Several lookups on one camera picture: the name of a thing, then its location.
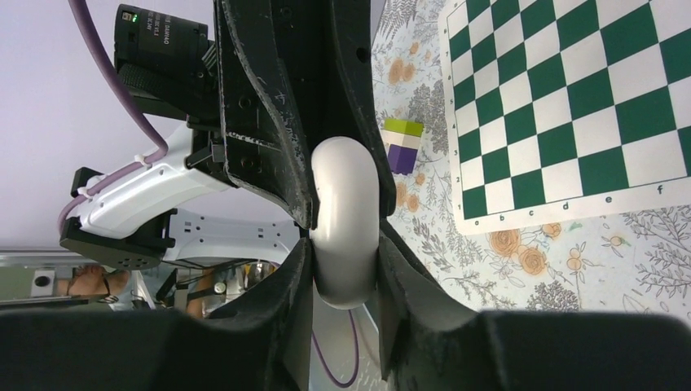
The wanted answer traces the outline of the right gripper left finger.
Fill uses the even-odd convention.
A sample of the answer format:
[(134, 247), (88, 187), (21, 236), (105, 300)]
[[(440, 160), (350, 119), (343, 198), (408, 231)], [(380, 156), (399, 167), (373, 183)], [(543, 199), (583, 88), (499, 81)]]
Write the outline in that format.
[(208, 390), (306, 390), (310, 376), (312, 261), (300, 239), (279, 269), (215, 310)]

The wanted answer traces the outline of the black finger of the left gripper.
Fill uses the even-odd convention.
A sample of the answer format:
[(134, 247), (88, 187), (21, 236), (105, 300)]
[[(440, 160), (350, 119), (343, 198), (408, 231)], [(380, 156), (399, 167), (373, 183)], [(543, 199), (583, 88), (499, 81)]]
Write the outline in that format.
[(371, 154), (379, 179), (379, 215), (395, 209), (395, 185), (376, 121), (370, 41), (369, 1), (318, 1), (322, 52), (316, 95), (316, 124), (306, 127), (313, 152), (324, 140), (343, 136)]
[(315, 187), (299, 105), (300, 45), (316, 28), (312, 1), (216, 1), (224, 169), (230, 182), (315, 221)]

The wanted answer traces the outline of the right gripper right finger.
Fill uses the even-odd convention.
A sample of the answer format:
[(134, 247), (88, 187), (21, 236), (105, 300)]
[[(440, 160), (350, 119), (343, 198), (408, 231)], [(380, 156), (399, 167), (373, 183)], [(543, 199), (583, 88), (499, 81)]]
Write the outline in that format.
[(381, 375), (390, 390), (480, 390), (477, 313), (452, 299), (398, 232), (381, 222), (376, 260)]

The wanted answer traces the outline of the white earbud case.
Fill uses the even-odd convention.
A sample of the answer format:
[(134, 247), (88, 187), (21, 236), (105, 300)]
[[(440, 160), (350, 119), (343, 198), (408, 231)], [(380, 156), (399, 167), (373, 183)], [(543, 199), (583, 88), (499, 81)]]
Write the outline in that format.
[(366, 147), (347, 137), (321, 142), (311, 167), (319, 198), (310, 239), (322, 300), (339, 310), (362, 305), (376, 285), (379, 178)]

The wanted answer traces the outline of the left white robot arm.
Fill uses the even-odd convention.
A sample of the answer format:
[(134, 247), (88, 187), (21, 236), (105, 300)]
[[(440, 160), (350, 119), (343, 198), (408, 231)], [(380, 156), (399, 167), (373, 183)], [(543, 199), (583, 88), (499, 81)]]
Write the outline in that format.
[(75, 173), (62, 247), (126, 270), (219, 257), (220, 225), (181, 205), (232, 188), (278, 205), (300, 236), (325, 231), (328, 215), (392, 213), (369, 1), (216, 1), (212, 26), (122, 4), (113, 57), (86, 3), (69, 6), (156, 147), (110, 174)]

